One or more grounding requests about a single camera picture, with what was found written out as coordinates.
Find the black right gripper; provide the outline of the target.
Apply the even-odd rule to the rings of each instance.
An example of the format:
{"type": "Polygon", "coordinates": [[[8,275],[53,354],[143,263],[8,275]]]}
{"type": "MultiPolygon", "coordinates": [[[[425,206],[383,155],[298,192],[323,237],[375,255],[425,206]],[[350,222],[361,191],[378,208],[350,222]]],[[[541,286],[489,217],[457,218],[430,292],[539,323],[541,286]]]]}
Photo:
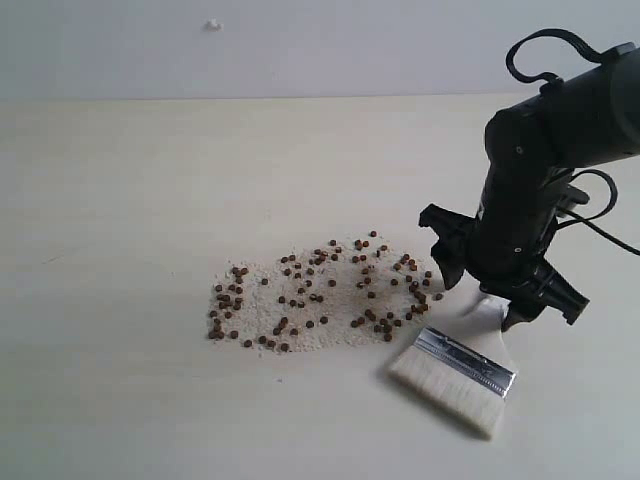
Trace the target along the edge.
{"type": "Polygon", "coordinates": [[[567,168],[528,171],[493,165],[473,217],[435,204],[419,215],[418,225],[438,237],[431,256],[445,289],[469,273],[483,292],[509,301],[502,331],[534,321],[547,307],[572,325],[589,303],[545,259],[572,173],[567,168]]]}

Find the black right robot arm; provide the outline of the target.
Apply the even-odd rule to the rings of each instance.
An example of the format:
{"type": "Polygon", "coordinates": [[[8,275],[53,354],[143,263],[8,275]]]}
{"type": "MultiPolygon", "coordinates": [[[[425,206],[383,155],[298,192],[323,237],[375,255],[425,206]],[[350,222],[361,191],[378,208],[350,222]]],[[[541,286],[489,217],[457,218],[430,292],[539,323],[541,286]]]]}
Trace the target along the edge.
{"type": "Polygon", "coordinates": [[[490,167],[476,214],[431,204],[419,224],[438,240],[431,255],[444,286],[464,273],[508,300],[501,329],[535,320],[550,307],[573,324],[589,301],[546,260],[555,234],[587,195],[576,170],[639,153],[639,49],[632,43],[589,52],[594,69],[546,78],[537,96],[498,111],[485,128],[490,167]]]}

